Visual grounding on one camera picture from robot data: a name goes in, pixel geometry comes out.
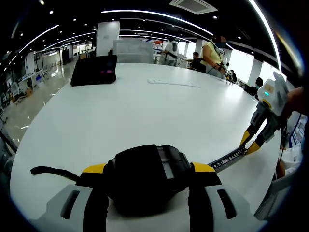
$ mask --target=desk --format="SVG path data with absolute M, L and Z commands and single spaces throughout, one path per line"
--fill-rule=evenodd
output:
M 188 69 L 125 63 L 117 64 L 116 75 L 111 85 L 64 86 L 34 118 L 11 175 L 11 196 L 26 218 L 38 218 L 54 195 L 75 184 L 53 174 L 32 176 L 33 167 L 80 175 L 90 165 L 147 144 L 168 144 L 185 153 L 189 162 L 209 163 L 239 146 L 257 105 L 239 86 Z M 200 88 L 149 84 L 147 79 L 190 82 Z M 276 132 L 256 153 L 219 173 L 224 184 L 247 199 L 252 213 L 272 180 L 279 146 Z M 186 189 L 169 202 L 165 213 L 144 218 L 115 213 L 110 200 L 107 231 L 189 231 L 187 197 Z

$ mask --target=hand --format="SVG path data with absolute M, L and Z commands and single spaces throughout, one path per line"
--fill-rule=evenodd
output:
M 288 100 L 282 112 L 283 118 L 289 118 L 293 111 L 308 115 L 308 107 L 305 102 L 305 92 L 303 87 L 293 89 L 288 93 Z

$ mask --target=person sitting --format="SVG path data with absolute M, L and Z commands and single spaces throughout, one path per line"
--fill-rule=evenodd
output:
M 182 59 L 182 60 L 191 62 L 190 67 L 188 69 L 196 70 L 202 73 L 206 72 L 205 65 L 201 64 L 201 61 L 203 59 L 198 57 L 198 52 L 193 53 L 193 59 Z
M 213 35 L 210 42 L 203 46 L 201 63 L 206 66 L 206 73 L 218 78 L 224 79 L 225 69 L 223 67 L 224 50 L 226 38 L 223 36 Z
M 250 95 L 254 96 L 256 99 L 257 98 L 257 90 L 262 87 L 263 85 L 263 79 L 261 77 L 258 77 L 255 81 L 255 86 L 248 86 L 248 85 L 245 85 L 245 91 L 247 93 L 249 93 Z

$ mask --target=person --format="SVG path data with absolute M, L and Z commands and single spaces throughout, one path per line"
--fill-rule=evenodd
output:
M 202 47 L 201 63 L 206 66 L 207 74 L 224 79 L 224 50 L 222 48 L 225 46 L 225 37 L 213 35 L 212 39 Z
M 236 74 L 234 73 L 234 70 L 231 69 L 231 72 L 233 73 L 233 76 L 232 76 L 232 80 L 234 83 L 237 82 L 237 77 L 236 77 Z
M 263 85 L 263 79 L 261 77 L 258 77 L 255 81 L 255 86 L 248 86 L 248 85 L 245 85 L 245 91 L 247 93 L 249 93 L 250 95 L 254 96 L 255 98 L 257 98 L 257 90 L 262 87 Z
M 175 39 L 172 39 L 171 42 L 166 45 L 164 51 L 162 51 L 162 64 L 169 66 L 176 66 L 177 56 L 178 56 L 178 46 Z
M 203 59 L 198 57 L 198 52 L 193 53 L 193 59 L 183 59 L 182 58 L 182 60 L 191 62 L 190 67 L 188 69 L 196 70 L 196 71 L 202 72 L 202 73 L 206 72 L 205 65 L 201 64 L 201 61 Z

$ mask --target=air conditioner vent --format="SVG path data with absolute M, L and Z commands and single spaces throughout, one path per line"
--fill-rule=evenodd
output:
M 218 9 L 201 0 L 173 0 L 170 5 L 182 8 L 197 15 L 214 12 Z

